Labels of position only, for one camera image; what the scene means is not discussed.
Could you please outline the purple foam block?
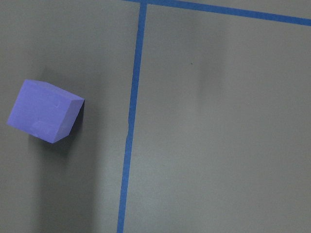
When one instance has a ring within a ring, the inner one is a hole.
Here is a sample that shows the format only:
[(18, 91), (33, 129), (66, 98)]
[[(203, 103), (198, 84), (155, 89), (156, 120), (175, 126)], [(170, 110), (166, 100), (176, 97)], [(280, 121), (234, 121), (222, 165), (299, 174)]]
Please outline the purple foam block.
[(85, 99), (47, 82), (25, 80), (7, 124), (49, 143), (67, 137)]

